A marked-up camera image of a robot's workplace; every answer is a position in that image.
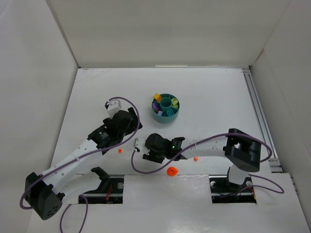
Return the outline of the teal divided round container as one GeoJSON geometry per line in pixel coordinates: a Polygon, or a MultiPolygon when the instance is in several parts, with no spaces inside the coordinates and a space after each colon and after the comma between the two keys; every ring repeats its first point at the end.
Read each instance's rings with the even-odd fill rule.
{"type": "Polygon", "coordinates": [[[178,100],[178,103],[179,103],[179,108],[178,109],[175,109],[175,108],[172,108],[172,101],[171,99],[172,98],[176,98],[178,99],[177,97],[175,97],[174,95],[172,94],[160,94],[161,97],[162,97],[162,100],[160,102],[157,102],[156,100],[154,100],[153,98],[153,101],[152,103],[156,103],[159,107],[159,110],[163,112],[163,115],[162,116],[159,116],[157,113],[158,112],[155,112],[152,108],[152,104],[151,104],[151,108],[152,108],[152,115],[154,117],[154,119],[159,122],[159,123],[163,123],[163,124],[166,124],[166,123],[170,123],[170,122],[173,122],[178,114],[179,114],[179,109],[180,109],[180,102],[178,100]],[[174,111],[174,115],[171,116],[171,117],[168,117],[166,112],[168,110],[172,109],[174,111]]]}

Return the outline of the orange round lego lower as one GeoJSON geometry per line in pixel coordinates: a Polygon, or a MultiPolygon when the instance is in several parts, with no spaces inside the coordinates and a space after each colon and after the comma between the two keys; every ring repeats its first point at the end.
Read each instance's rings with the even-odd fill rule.
{"type": "Polygon", "coordinates": [[[167,169],[167,175],[171,176],[171,177],[177,175],[178,172],[179,172],[179,170],[175,167],[172,167],[172,166],[167,169]]]}

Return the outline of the light green small lego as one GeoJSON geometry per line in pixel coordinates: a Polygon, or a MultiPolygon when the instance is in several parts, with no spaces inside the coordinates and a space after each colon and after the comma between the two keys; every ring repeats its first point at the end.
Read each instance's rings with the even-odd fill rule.
{"type": "Polygon", "coordinates": [[[179,108],[179,103],[172,103],[172,108],[178,109],[179,108]]]}

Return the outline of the aluminium rail right edge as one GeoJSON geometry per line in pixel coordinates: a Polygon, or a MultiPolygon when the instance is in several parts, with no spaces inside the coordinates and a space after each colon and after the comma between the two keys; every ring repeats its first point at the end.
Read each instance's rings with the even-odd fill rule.
{"type": "Polygon", "coordinates": [[[281,163],[279,161],[272,136],[269,131],[269,127],[257,94],[255,84],[252,78],[252,74],[249,68],[243,68],[242,73],[249,91],[250,99],[254,107],[255,115],[259,124],[260,133],[262,135],[263,141],[271,148],[272,156],[268,160],[270,169],[272,173],[283,173],[281,163]]]}

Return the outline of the yellow square lego brick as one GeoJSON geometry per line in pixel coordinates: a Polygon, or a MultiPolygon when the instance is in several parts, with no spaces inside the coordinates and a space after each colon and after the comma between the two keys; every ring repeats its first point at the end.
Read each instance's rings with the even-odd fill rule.
{"type": "Polygon", "coordinates": [[[160,102],[162,100],[162,97],[160,94],[156,93],[154,96],[153,96],[154,100],[156,100],[157,102],[160,102]]]}

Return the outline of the purple printed curved lego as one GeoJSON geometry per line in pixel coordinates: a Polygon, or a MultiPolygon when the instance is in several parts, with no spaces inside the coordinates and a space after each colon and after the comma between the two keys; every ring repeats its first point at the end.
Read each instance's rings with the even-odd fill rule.
{"type": "Polygon", "coordinates": [[[152,103],[152,108],[155,112],[158,112],[159,111],[159,107],[156,103],[152,103]]]}

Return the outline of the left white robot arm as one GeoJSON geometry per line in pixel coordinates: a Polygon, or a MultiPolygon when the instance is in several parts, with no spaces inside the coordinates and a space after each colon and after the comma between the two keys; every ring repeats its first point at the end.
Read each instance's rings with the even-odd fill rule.
{"type": "Polygon", "coordinates": [[[29,174],[25,179],[25,191],[20,199],[20,207],[33,209],[42,220],[54,216],[69,195],[65,187],[75,174],[109,150],[125,144],[127,136],[131,139],[142,124],[136,106],[128,110],[118,110],[112,117],[103,120],[103,125],[90,133],[87,139],[63,161],[37,175],[29,174]]]}

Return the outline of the teal square lego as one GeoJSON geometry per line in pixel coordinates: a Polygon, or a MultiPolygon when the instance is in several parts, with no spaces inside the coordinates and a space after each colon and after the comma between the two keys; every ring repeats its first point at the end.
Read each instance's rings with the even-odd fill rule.
{"type": "Polygon", "coordinates": [[[172,109],[170,109],[170,110],[168,110],[166,112],[166,114],[167,114],[168,117],[172,117],[175,113],[174,113],[174,111],[172,109]]]}

